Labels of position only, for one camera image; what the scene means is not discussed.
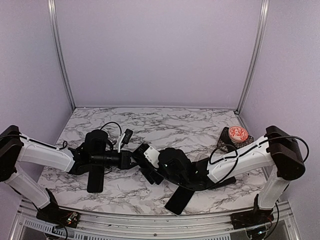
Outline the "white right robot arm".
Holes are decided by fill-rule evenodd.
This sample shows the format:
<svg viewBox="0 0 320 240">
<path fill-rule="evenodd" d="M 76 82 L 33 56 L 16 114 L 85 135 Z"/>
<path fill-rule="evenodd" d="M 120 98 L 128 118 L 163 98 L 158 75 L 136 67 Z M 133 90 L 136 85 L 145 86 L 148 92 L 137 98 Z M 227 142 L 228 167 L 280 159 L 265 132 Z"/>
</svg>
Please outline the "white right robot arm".
<svg viewBox="0 0 320 240">
<path fill-rule="evenodd" d="M 254 199 L 254 208 L 247 214 L 252 224 L 258 224 L 290 182 L 305 174 L 306 159 L 299 146 L 302 141 L 271 125 L 256 141 L 241 148 L 230 144 L 233 150 L 221 156 L 213 151 L 209 157 L 192 162 L 181 149 L 156 150 L 143 143 L 133 152 L 133 159 L 150 184 L 167 180 L 178 187 L 165 205 L 175 215 L 182 213 L 195 192 L 223 187 L 232 184 L 237 175 L 272 167 L 267 183 Z"/>
</svg>

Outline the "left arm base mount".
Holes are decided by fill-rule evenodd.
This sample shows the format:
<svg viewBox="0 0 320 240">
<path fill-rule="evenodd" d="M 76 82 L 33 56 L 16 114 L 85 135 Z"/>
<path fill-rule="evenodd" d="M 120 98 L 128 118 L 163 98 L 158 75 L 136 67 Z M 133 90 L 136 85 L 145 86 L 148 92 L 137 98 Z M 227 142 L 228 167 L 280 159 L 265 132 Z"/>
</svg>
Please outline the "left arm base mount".
<svg viewBox="0 0 320 240">
<path fill-rule="evenodd" d="M 44 208 L 38 208 L 36 218 L 62 227 L 76 228 L 78 226 L 80 214 L 76 211 L 66 210 L 59 207 L 53 193 L 45 188 L 49 196 L 49 204 Z"/>
</svg>

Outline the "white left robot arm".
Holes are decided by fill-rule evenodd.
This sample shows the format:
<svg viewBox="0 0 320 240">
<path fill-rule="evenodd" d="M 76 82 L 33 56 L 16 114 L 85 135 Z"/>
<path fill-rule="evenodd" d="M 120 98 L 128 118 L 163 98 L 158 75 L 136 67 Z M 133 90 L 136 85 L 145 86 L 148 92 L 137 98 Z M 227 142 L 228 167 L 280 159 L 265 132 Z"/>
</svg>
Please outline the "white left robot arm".
<svg viewBox="0 0 320 240">
<path fill-rule="evenodd" d="M 43 209 L 51 222 L 58 223 L 64 215 L 54 196 L 28 176 L 20 163 L 51 167 L 76 176 L 88 173 L 87 192 L 101 193 L 106 168 L 128 170 L 136 166 L 132 153 L 122 149 L 132 135 L 133 131 L 126 129 L 113 144 L 107 132 L 95 129 L 86 134 L 77 148 L 57 147 L 23 135 L 18 126 L 11 125 L 0 134 L 0 180 Z"/>
</svg>

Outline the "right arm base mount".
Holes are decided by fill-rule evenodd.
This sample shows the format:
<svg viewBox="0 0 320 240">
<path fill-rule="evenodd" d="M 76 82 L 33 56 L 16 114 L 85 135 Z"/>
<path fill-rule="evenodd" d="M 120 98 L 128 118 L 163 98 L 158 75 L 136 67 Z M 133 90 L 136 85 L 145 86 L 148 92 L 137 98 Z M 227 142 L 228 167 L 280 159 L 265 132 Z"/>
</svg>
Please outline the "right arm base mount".
<svg viewBox="0 0 320 240">
<path fill-rule="evenodd" d="M 249 228 L 274 220 L 273 210 L 262 210 L 258 206 L 258 194 L 254 198 L 253 209 L 233 213 L 230 215 L 231 224 L 234 230 Z"/>
</svg>

